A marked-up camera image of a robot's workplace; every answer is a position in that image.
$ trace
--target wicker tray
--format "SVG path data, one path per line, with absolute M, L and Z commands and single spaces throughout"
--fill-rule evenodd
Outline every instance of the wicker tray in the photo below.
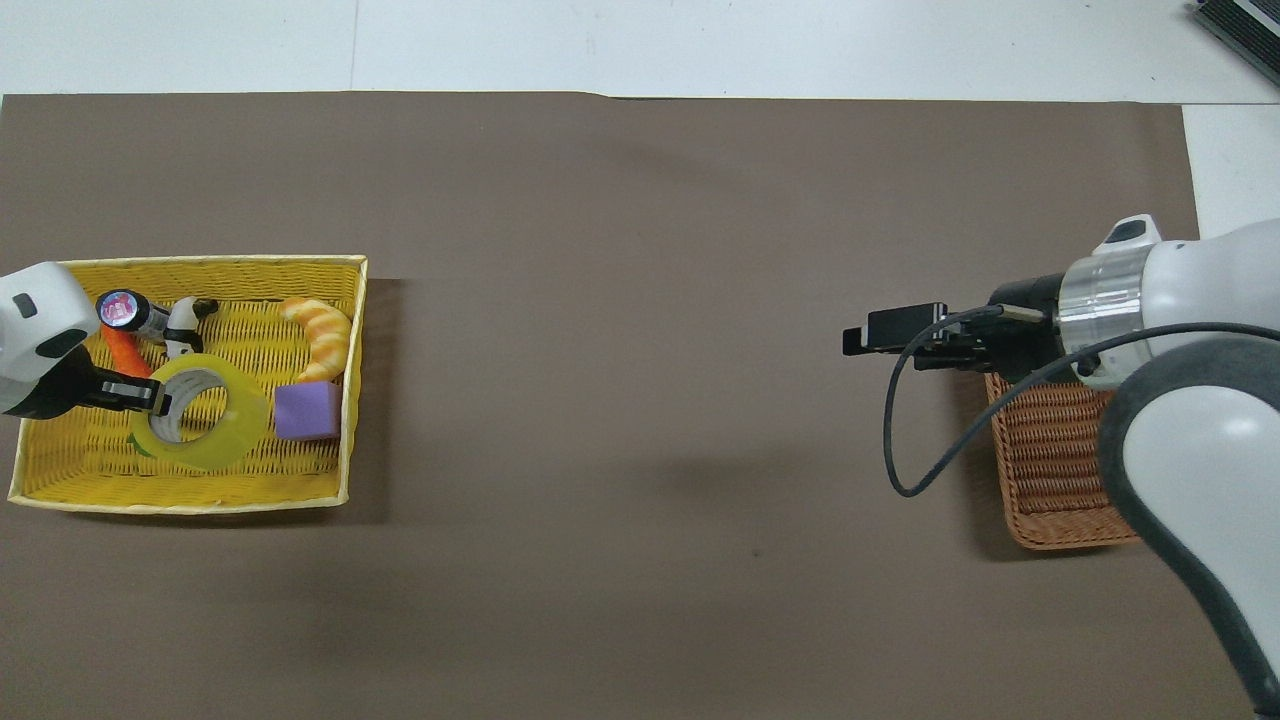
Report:
M 987 400 L 1009 389 L 987 375 Z M 1084 386 L 1039 386 L 996 414 L 992 432 L 1005 520 L 1032 550 L 1135 542 L 1098 477 L 1098 420 L 1110 400 Z
M 367 263 L 364 256 L 200 256 L 84 260 L 65 265 L 92 299 L 129 287 L 173 302 L 186 295 L 216 299 L 221 307 L 201 324 L 205 351 L 250 375 L 271 396 L 307 363 L 302 329 L 280 316 L 279 300 L 324 300 L 352 319 L 342 380 L 342 434 L 288 442 L 274 427 L 243 460 L 214 473 L 146 457 L 129 442 L 124 413 L 77 407 L 52 420 L 23 420 L 9 500 L 52 510 L 200 515 L 340 505 L 347 501 L 360 397 L 361 327 Z M 110 368 L 100 336 L 86 341 L 97 365 Z M 143 348 L 152 368 L 161 348 Z M 187 418 L 221 414 L 215 396 L 201 396 Z

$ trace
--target orange carrot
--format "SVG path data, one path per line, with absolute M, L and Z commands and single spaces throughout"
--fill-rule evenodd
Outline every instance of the orange carrot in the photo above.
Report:
M 116 372 L 134 378 L 151 377 L 151 366 L 142 359 L 129 333 L 102 325 L 102 340 L 111 350 L 111 361 L 115 363 Z

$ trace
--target purple sponge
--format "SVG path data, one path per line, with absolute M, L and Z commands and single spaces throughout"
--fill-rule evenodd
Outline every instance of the purple sponge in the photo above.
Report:
M 320 439 L 338 437 L 342 388 L 330 382 L 297 383 L 275 388 L 275 437 Z

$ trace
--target black cable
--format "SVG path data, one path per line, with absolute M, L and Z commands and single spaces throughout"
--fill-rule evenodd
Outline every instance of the black cable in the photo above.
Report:
M 960 451 L 964 450 L 964 447 L 969 445 L 973 441 L 973 438 L 978 436 L 978 433 L 982 432 L 982 429 L 987 425 L 987 423 L 989 423 L 991 419 L 996 416 L 996 413 L 1004 410 L 1005 406 L 1012 402 L 1019 395 L 1027 392 L 1027 389 L 1029 389 L 1030 387 L 1044 382 L 1055 373 L 1066 369 L 1074 363 L 1079 363 L 1080 360 L 1084 360 L 1100 352 L 1120 347 L 1121 345 L 1129 345 L 1132 342 L 1138 342 L 1143 340 L 1151 340 L 1153 337 L 1164 337 L 1170 334 L 1204 333 L 1204 332 L 1235 333 L 1235 334 L 1247 334 L 1280 342 L 1280 331 L 1263 328 L 1261 325 L 1249 325 L 1244 323 L 1176 323 L 1172 325 L 1161 325 L 1158 328 L 1146 328 L 1142 331 L 1133 331 L 1129 333 L 1124 333 L 1121 336 L 1116 336 L 1111 340 L 1091 345 L 1083 350 L 1078 350 L 1069 355 L 1064 355 L 1062 357 L 1059 357 L 1057 360 L 1053 360 L 1052 363 L 1044 365 L 1043 368 L 1030 373 L 1029 375 L 1023 378 L 1018 384 L 1009 388 L 1009 392 L 1000 396 L 1000 398 L 992 402 L 989 407 L 983 410 L 982 414 L 978 415 L 963 433 L 960 433 L 960 437 L 954 443 L 951 443 L 951 447 L 948 447 L 947 451 L 942 454 L 942 457 L 933 464 L 933 468 L 929 469 L 928 473 L 925 473 L 924 478 L 919 483 L 916 483 L 910 488 L 902 487 L 902 483 L 901 480 L 899 480 L 897 477 L 897 468 L 893 465 L 893 429 L 892 429 L 893 398 L 897 395 L 897 380 L 899 377 L 902 374 L 902 368 L 906 366 L 906 361 L 911 357 L 911 355 L 914 355 L 920 347 L 923 347 L 924 343 L 928 342 L 931 337 L 933 337 L 933 333 L 938 332 L 940 329 L 947 328 L 956 323 L 970 320 L 975 316 L 988 316 L 998 314 L 1000 314 L 998 305 L 987 305 L 983 307 L 977 307 L 974 310 L 965 310 L 964 313 L 947 315 L 942 320 L 938 320 L 933 325 L 929 325 L 928 328 L 920 331 L 919 334 L 916 334 L 911 340 L 911 342 L 908 343 L 905 348 L 902 348 L 902 354 L 899 356 L 897 364 L 893 366 L 893 374 L 890 377 L 888 396 L 884 398 L 884 428 L 883 428 L 884 469 L 888 470 L 890 484 L 892 484 L 893 489 L 897 491 L 897 493 L 901 495 L 902 497 L 915 497 L 916 495 L 924 492 L 924 489 L 928 488 L 931 483 L 933 483 L 933 480 L 942 473 L 942 470 L 945 470 L 946 466 L 950 465 L 951 461 L 955 460 L 957 455 L 960 455 Z

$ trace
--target brown paper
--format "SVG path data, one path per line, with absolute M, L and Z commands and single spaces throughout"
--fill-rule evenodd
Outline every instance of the brown paper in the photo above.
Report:
M 9 96 L 0 272 L 370 256 L 348 506 L 0 509 L 6 717 L 1240 717 L 1140 546 L 1034 557 L 989 445 L 914 501 L 870 310 L 979 304 L 1152 213 L 1174 106 Z M 984 402 L 906 378 L 900 466 Z M 0 473 L 17 421 L 0 421 Z

